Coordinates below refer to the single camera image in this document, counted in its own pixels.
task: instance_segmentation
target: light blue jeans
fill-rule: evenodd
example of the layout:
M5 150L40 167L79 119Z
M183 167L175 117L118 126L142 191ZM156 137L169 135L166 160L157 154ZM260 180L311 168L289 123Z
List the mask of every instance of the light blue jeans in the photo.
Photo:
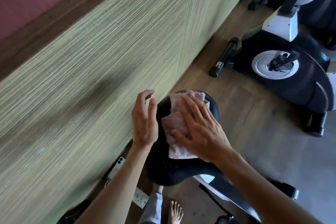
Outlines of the light blue jeans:
M151 193L139 224L161 224L162 193L155 190Z

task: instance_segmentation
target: wooden floor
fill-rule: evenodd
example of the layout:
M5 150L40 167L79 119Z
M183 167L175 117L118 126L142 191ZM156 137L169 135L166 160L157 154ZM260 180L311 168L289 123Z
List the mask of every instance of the wooden floor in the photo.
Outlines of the wooden floor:
M329 114L325 137L308 136L300 128L297 110L284 99L272 94L250 78L233 70L222 70L218 78L208 76L208 70L233 36L257 26L273 11L262 7L247 11L249 0L241 2L231 12L216 34L180 78L172 92L199 89L217 102L220 123L230 144L261 174L287 182L300 190L298 203L324 223L333 223L336 215L336 113ZM151 183L144 176L138 183L148 195ZM164 188L162 223L165 223L169 198L182 204L184 223L213 223L222 214L197 187L193 178ZM243 223L252 218L235 206L223 203ZM142 210L132 203L126 223L135 224Z

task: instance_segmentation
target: stationary bike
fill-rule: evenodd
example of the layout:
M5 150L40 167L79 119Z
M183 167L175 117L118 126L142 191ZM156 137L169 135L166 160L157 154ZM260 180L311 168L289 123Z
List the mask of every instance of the stationary bike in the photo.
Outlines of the stationary bike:
M321 137L327 111L335 109L330 57L310 35L298 30L300 5L313 0L285 0L283 5L240 40L232 38L209 75L233 68L308 111L306 132Z

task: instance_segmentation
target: foot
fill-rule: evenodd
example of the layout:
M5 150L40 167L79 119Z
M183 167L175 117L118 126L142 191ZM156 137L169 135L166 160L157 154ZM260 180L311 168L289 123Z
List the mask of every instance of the foot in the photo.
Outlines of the foot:
M182 220L183 212L182 207L176 201L170 202L170 213L168 216L167 224L180 224Z
M162 194L162 190L163 190L163 186L161 186L161 185L157 185L157 184L153 184L153 191L159 191L159 192L161 192L161 194Z

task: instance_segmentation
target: right hand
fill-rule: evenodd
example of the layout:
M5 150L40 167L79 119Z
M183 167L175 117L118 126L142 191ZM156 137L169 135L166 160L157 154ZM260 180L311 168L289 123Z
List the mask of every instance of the right hand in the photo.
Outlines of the right hand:
M191 139L188 139L180 131L172 130L178 145L209 162L215 162L223 153L233 150L221 125L201 101L182 95L177 103L191 134Z

